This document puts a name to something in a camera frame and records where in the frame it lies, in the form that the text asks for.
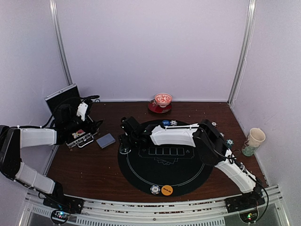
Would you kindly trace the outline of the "grey dealer button disc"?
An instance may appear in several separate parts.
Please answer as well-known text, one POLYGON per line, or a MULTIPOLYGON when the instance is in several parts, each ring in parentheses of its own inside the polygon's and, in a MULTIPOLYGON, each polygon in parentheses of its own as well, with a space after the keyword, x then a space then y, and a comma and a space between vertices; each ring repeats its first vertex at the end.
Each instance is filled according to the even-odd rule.
POLYGON ((125 154, 128 154, 130 152, 131 152, 131 149, 128 148, 128 147, 122 147, 122 146, 119 147, 119 153, 120 154, 125 155, 125 154))

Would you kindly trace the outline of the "blue small blind button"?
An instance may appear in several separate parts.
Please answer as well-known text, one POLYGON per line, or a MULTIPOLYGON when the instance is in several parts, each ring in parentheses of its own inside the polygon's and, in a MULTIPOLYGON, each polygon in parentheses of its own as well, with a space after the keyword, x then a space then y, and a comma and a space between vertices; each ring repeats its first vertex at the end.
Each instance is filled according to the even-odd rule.
POLYGON ((163 126, 170 126, 170 121, 169 120, 163 120, 162 125, 163 126))

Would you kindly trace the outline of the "blue cream chips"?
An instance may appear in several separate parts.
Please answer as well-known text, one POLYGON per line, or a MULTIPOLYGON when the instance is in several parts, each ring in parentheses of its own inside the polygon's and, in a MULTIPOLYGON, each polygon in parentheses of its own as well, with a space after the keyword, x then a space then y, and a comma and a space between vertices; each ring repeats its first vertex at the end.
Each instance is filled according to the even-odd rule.
POLYGON ((152 185, 150 187, 150 192, 153 194, 153 195, 157 195, 160 193, 160 187, 158 185, 152 185))
POLYGON ((177 121, 176 120, 171 120, 170 121, 170 126, 176 126, 177 125, 177 121))

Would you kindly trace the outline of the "orange big blind button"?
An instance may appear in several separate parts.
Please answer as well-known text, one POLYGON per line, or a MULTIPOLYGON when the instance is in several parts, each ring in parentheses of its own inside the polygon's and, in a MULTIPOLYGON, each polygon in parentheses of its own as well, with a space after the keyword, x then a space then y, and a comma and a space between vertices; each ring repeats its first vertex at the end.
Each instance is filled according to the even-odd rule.
POLYGON ((161 193, 164 195, 164 196, 170 196, 172 193, 173 193, 173 188, 170 186, 170 185, 164 185, 162 186, 161 188, 161 193))

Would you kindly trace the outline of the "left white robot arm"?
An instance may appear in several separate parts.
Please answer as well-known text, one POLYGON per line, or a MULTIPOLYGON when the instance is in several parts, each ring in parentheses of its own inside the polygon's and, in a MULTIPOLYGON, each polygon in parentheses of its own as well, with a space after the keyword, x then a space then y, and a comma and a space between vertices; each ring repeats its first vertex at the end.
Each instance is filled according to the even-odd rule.
POLYGON ((21 159, 21 149, 42 145, 61 145, 73 142, 77 132, 95 134, 102 120, 89 117, 93 100, 98 95, 88 97, 69 97, 63 100, 52 112, 43 126, 0 127, 0 171, 8 179, 34 188, 55 205, 57 209, 67 206, 67 197, 59 182, 40 174, 26 165, 21 159))

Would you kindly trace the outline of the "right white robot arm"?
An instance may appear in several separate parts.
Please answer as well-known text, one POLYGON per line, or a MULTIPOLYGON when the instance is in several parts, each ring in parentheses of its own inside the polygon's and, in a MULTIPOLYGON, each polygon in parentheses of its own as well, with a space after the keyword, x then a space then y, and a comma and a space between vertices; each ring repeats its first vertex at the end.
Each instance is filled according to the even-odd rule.
POLYGON ((222 133, 209 120, 139 123, 129 117, 122 118, 121 127, 119 168, 139 190, 159 196, 188 194, 217 168, 238 186, 244 207, 264 202, 261 181, 237 161, 222 133))

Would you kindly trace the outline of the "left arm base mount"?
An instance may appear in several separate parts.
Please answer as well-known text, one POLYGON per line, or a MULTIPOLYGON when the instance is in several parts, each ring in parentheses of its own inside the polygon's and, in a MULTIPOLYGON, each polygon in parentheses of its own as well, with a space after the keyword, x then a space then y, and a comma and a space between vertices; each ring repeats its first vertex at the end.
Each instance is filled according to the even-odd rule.
POLYGON ((42 199, 43 205, 54 209, 50 214, 50 219, 58 226, 65 224, 72 214, 80 214, 84 205, 83 199, 69 196, 63 198, 63 203, 59 203, 49 196, 45 196, 45 198, 42 199))

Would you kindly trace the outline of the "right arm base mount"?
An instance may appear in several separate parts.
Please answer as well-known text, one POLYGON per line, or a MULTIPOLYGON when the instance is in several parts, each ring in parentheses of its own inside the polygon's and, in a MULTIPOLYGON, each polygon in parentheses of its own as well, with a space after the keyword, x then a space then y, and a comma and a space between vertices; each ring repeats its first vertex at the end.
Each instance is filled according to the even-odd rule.
POLYGON ((264 198, 243 196, 226 198, 224 201, 227 212, 238 212, 240 220, 246 224, 254 224, 261 218, 258 207, 265 204, 264 198))

